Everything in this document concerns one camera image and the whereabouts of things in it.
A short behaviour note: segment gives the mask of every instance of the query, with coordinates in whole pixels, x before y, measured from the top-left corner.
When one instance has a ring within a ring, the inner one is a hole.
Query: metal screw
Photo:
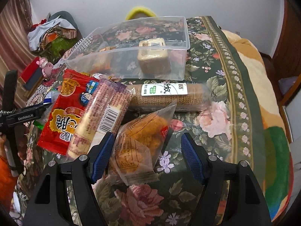
[[[49,162],[48,162],[48,165],[49,165],[50,167],[53,167],[53,166],[55,165],[55,161],[54,161],[54,160],[49,161]]]
[[[248,162],[246,162],[246,161],[241,161],[240,164],[241,164],[243,167],[248,166]]]
[[[87,158],[88,158],[88,156],[86,156],[86,155],[81,155],[81,156],[79,157],[79,160],[80,160],[80,161],[85,161]]]
[[[209,160],[216,161],[217,157],[215,155],[209,155]]]

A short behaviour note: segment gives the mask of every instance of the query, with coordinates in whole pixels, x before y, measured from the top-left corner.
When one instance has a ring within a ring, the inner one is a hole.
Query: blue gripper pad
[[[201,184],[209,177],[209,167],[207,163],[208,154],[202,146],[198,146],[189,133],[184,133],[181,137],[181,148],[193,177]]]
[[[88,171],[92,183],[96,183],[102,177],[111,157],[114,141],[114,135],[106,133],[100,144],[93,146],[88,153],[90,158]]]

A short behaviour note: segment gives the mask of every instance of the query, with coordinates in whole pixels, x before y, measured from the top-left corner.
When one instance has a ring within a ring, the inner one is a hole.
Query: red snack bag
[[[61,94],[38,141],[38,146],[65,155],[85,107],[98,85],[94,77],[66,69]]]

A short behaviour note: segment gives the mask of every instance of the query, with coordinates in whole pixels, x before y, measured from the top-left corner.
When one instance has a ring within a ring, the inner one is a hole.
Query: pink toy
[[[48,62],[47,58],[40,58],[40,60],[37,61],[37,65],[39,65],[40,68],[42,69],[42,73],[44,77],[51,76],[53,64]]]

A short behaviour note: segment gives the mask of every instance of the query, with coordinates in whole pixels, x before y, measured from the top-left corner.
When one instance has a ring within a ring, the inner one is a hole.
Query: wooden bed frame
[[[284,2],[284,18],[279,42],[270,64],[265,62],[265,67],[273,85],[288,141],[291,143],[292,135],[285,107],[301,89],[301,22],[290,3],[287,0]],[[298,79],[285,96],[282,96],[278,81],[292,76],[298,76]]]

